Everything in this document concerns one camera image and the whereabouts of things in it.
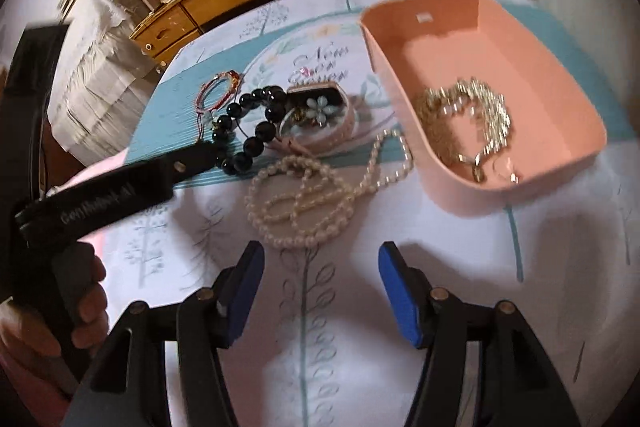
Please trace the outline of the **person's left hand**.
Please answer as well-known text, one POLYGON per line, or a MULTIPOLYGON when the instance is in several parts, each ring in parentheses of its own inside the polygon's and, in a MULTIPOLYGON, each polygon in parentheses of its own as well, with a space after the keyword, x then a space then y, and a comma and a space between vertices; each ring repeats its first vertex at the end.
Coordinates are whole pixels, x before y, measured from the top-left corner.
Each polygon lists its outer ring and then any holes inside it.
POLYGON ((49 259, 1 243, 1 353, 64 393, 76 390, 108 331, 106 271, 91 244, 49 259))

